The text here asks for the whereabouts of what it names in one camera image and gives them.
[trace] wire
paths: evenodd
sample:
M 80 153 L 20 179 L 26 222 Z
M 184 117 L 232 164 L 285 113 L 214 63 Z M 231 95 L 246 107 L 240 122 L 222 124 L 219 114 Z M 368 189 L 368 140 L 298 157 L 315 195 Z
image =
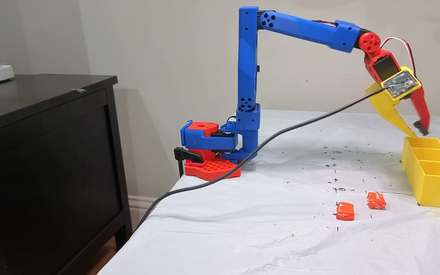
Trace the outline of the wire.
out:
M 228 122 L 231 118 L 237 118 L 237 116 L 236 116 L 236 115 L 231 115 L 231 116 L 229 116 L 229 118 L 227 118 L 227 122 Z
M 323 21 L 323 20 L 311 20 L 311 21 L 337 27 L 337 25 L 335 23 L 329 22 L 329 21 Z
M 415 73 L 414 56 L 412 54 L 412 49 L 410 49 L 410 44 L 408 44 L 407 41 L 403 40 L 402 38 L 398 38 L 398 37 L 388 37 L 381 43 L 380 48 L 383 48 L 384 44 L 386 44 L 386 42 L 390 41 L 391 39 L 398 40 L 405 45 L 405 47 L 407 48 L 408 55 L 410 57 L 410 62 L 412 63 L 412 70 L 414 71 L 414 76 L 417 77 L 417 73 Z
M 341 112 L 341 111 L 344 111 L 345 109 L 350 108 L 350 107 L 352 107 L 352 106 L 354 106 L 354 105 L 360 103 L 361 101 L 364 101 L 364 100 L 366 100 L 366 99 L 369 99 L 370 97 L 372 97 L 372 96 L 374 96 L 374 95 L 376 95 L 376 94 L 379 94 L 380 92 L 386 90 L 386 89 L 389 88 L 389 87 L 394 87 L 394 86 L 402 85 L 402 84 L 405 84 L 405 83 L 407 83 L 407 82 L 402 82 L 402 83 L 398 83 L 398 84 L 394 84 L 394 85 L 389 85 L 389 86 L 386 86 L 386 87 L 381 87 L 381 88 L 379 88 L 379 89 L 377 89 L 377 90 L 375 90 L 375 91 L 373 91 L 373 92 L 370 92 L 369 94 L 366 94 L 366 95 L 364 95 L 364 96 L 361 96 L 359 99 L 356 99 L 355 101 L 352 101 L 351 103 L 346 104 L 346 105 L 342 106 L 341 108 L 338 108 L 338 109 L 336 109 L 336 110 L 334 110 L 334 111 L 332 111 L 332 112 L 330 112 L 330 113 L 325 113 L 325 114 L 323 114 L 323 115 L 321 115 L 321 116 L 319 116 L 319 117 L 313 118 L 313 119 L 311 119 L 311 120 L 307 120 L 307 121 L 305 121 L 305 122 L 302 122 L 302 123 L 299 123 L 299 124 L 296 124 L 296 125 L 293 125 L 293 126 L 291 126 L 291 127 L 285 128 L 285 129 L 283 129 L 283 130 L 281 130 L 281 131 L 279 131 L 279 132 L 273 134 L 272 136 L 268 137 L 263 143 L 261 143 L 257 148 L 255 148 L 255 150 L 252 151 L 252 153 L 250 153 L 250 154 L 249 154 L 244 160 L 242 160 L 239 164 L 237 164 L 236 167 L 234 167 L 232 170 L 230 170 L 229 172 L 225 173 L 224 175 L 219 176 L 218 178 L 216 178 L 216 179 L 214 179 L 214 180 L 212 180 L 212 181 L 209 181 L 209 182 L 206 182 L 206 183 L 203 183 L 203 184 L 199 184 L 199 185 L 197 185 L 197 186 L 191 186 L 191 187 L 186 187 L 186 188 L 176 189 L 176 190 L 173 190 L 173 191 L 167 192 L 166 194 L 160 196 L 157 200 L 155 200 L 154 202 L 152 202 L 152 205 L 149 207 L 149 209 L 147 209 L 147 212 L 145 212 L 144 216 L 142 217 L 142 219 L 141 219 L 140 222 L 138 223 L 138 225 L 137 225 L 137 227 L 136 227 L 135 230 L 137 230 L 138 227 L 139 227 L 140 225 L 142 225 L 142 223 L 145 221 L 145 219 L 147 219 L 147 217 L 149 217 L 149 215 L 150 215 L 150 213 L 152 212 L 152 210 L 154 210 L 154 208 L 157 206 L 157 204 L 158 204 L 161 200 L 163 200 L 163 199 L 165 199 L 165 198 L 167 198 L 167 197 L 169 197 L 169 196 L 171 196 L 171 195 L 177 194 L 177 193 L 186 192 L 186 191 L 192 191 L 192 190 L 196 190 L 196 189 L 204 188 L 204 187 L 206 187 L 206 186 L 211 186 L 213 183 L 217 183 L 217 182 L 219 182 L 219 181 L 221 181 L 221 180 L 223 180 L 223 179 L 226 179 L 228 176 L 230 176 L 230 175 L 233 174 L 235 171 L 239 170 L 244 164 L 246 164 L 246 162 L 248 162 L 248 161 L 252 158 L 253 155 L 255 155 L 255 154 L 256 154 L 259 150 L 261 150 L 264 146 L 266 146 L 267 143 L 269 143 L 270 141 L 272 141 L 272 140 L 275 139 L 276 137 L 280 136 L 281 134 L 284 134 L 284 133 L 289 132 L 289 131 L 291 131 L 291 130 L 298 129 L 298 128 L 300 128 L 300 127 L 307 126 L 307 125 L 312 124 L 312 123 L 314 123 L 314 122 L 317 122 L 317 121 L 319 121 L 319 120 L 323 120 L 324 118 L 327 118 L 327 117 L 329 117 L 329 116 L 331 116 L 331 115 L 335 115 L 336 113 L 339 113 L 339 112 Z

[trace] orange candy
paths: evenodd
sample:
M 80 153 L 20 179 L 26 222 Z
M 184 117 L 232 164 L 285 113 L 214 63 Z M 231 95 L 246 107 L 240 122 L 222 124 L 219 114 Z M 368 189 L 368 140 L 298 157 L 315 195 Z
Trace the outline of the orange candy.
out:
M 369 192 L 368 205 L 371 209 L 385 209 L 386 202 L 385 199 L 383 198 L 383 194 Z
M 349 202 L 339 202 L 335 217 L 339 220 L 345 221 L 354 220 L 354 205 Z

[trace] dresser top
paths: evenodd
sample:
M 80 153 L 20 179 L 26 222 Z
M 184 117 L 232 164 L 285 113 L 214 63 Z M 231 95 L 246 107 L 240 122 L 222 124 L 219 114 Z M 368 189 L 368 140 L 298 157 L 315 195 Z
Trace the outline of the dresser top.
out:
M 0 82 L 0 127 L 110 87 L 116 76 L 15 75 Z

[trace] baseboard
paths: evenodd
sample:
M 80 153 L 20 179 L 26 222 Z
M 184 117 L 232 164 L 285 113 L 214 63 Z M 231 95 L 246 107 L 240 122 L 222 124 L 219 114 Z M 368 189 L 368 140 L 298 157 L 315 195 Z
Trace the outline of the baseboard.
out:
M 134 229 L 154 201 L 154 198 L 129 196 L 131 223 Z
M 149 209 L 154 202 L 154 198 L 149 197 L 139 197 L 139 196 L 130 196 L 129 195 L 129 204 L 130 208 L 138 208 L 138 209 Z

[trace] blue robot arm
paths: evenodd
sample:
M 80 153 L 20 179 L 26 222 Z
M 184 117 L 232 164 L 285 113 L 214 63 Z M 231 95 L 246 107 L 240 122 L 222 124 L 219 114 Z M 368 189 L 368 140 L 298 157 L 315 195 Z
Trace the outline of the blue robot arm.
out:
M 276 11 L 260 11 L 258 7 L 241 7 L 239 9 L 239 62 L 238 62 L 238 102 L 236 120 L 223 124 L 219 132 L 233 133 L 208 141 L 208 137 L 200 138 L 201 131 L 181 130 L 183 145 L 192 144 L 194 147 L 212 149 L 222 152 L 222 158 L 238 163 L 258 146 L 258 130 L 260 127 L 260 104 L 256 103 L 257 73 L 257 38 L 259 30 L 269 30 L 292 36 L 302 40 L 327 45 L 341 52 L 351 52 L 357 47 L 356 41 L 360 36 L 360 28 L 352 23 L 335 21 L 325 23 L 310 21 Z M 236 150 L 237 135 L 242 136 L 242 148 Z M 219 142 L 219 139 L 231 141 Z

